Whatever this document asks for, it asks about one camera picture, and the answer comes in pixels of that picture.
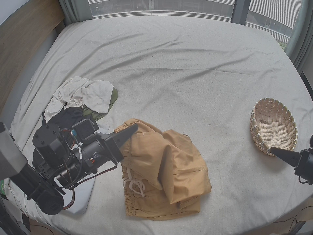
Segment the basket rim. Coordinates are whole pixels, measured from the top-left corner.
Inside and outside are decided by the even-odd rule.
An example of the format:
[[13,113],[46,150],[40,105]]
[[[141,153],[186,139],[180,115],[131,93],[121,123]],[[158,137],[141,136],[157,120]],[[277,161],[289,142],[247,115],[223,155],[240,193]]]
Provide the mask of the basket rim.
[[251,124],[252,124],[252,126],[253,126],[253,127],[252,127],[252,133],[251,133],[251,134],[252,134],[252,137],[255,138],[255,139],[258,139],[258,141],[260,142],[260,144],[261,144],[261,145],[263,146],[263,148],[266,150],[266,153],[267,153],[267,154],[270,153],[269,150],[270,150],[271,147],[269,147],[269,146],[264,142],[264,140],[263,140],[263,138],[262,138],[262,135],[261,135],[261,133],[259,132],[258,126],[257,126],[257,124],[256,124],[256,119],[255,119],[255,108],[256,108],[257,104],[259,104],[259,103],[262,102],[262,101],[265,102],[267,99],[268,99],[269,101],[273,100],[273,102],[278,101],[278,105],[281,105],[282,108],[285,108],[285,109],[286,109],[286,114],[289,115],[289,119],[290,119],[290,121],[292,122],[292,124],[294,125],[294,130],[296,131],[296,134],[295,134],[295,141],[294,141],[293,147],[291,148],[291,151],[293,151],[293,150],[295,149],[295,147],[296,147],[296,145],[297,145],[297,141],[298,141],[298,128],[297,128],[295,119],[294,119],[292,113],[290,112],[290,110],[289,110],[282,102],[280,102],[279,100],[276,100],[275,98],[272,98],[272,97],[264,97],[264,98],[258,100],[258,101],[255,103],[254,107],[252,108],[251,121],[250,121]]

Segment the floor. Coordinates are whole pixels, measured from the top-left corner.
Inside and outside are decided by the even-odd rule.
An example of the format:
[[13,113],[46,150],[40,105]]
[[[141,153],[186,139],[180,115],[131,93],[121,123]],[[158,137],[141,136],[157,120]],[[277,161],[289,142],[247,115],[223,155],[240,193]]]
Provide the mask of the floor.
[[[313,206],[313,198],[309,198],[307,201],[302,203],[298,208],[296,208],[292,212],[286,214],[285,216],[281,217],[278,221],[284,221],[284,220],[287,220],[291,217],[294,217],[302,208],[304,208],[306,206]],[[302,220],[307,221],[309,219],[313,219],[313,207],[309,207],[309,208],[304,209],[297,216],[297,221],[302,221]],[[289,221],[284,222],[284,223],[272,223],[272,224],[267,225],[263,228],[259,228],[255,231],[248,232],[248,233],[245,233],[243,235],[269,235],[271,233],[283,234],[283,233],[286,233],[289,231],[291,222],[292,222],[292,220],[289,220]],[[53,234],[54,235],[63,235],[63,233],[60,233],[60,232],[56,231],[55,229],[53,229],[49,226],[40,224],[34,220],[30,220],[30,223],[32,224],[30,226],[32,235],[53,235]],[[43,225],[45,227],[48,227],[49,229],[52,230],[53,234],[51,233],[51,231],[49,231],[48,229],[46,229],[44,227],[38,227],[38,226],[33,226],[33,225]]]

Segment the bamboo basket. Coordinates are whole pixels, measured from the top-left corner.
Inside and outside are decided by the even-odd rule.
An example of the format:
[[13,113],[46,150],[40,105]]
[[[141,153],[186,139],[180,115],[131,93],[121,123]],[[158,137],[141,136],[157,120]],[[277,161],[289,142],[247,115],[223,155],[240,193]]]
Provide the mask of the bamboo basket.
[[264,153],[271,147],[293,151],[298,141],[295,119],[288,108],[274,98],[260,99],[254,105],[250,118],[250,129],[256,146]]

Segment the mattress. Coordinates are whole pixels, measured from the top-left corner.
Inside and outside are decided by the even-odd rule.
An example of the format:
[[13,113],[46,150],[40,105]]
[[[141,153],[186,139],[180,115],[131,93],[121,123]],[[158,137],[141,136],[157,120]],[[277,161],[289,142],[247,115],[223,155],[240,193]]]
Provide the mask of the mattress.
[[[49,216],[13,182],[8,199],[67,234],[240,234],[288,213],[313,194],[293,168],[255,146],[250,114],[273,97],[292,112],[295,151],[309,146],[313,103],[299,74],[265,31],[202,18],[133,16],[67,26],[27,87],[12,134],[32,162],[41,112],[67,79],[107,80],[119,92],[100,121],[110,131],[130,118],[188,134],[209,168],[212,192],[199,214],[169,221],[127,217],[121,166],[96,178],[87,210]],[[111,166],[105,164],[100,168]]]

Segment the brown pants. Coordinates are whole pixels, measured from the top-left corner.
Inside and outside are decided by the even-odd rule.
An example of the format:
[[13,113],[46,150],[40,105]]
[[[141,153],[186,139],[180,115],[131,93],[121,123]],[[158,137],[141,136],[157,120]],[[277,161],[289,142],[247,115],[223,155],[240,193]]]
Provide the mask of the brown pants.
[[200,212],[200,195],[209,193],[211,184],[207,165],[191,139],[137,119],[115,132],[134,123],[139,129],[121,149],[126,214],[168,220]]

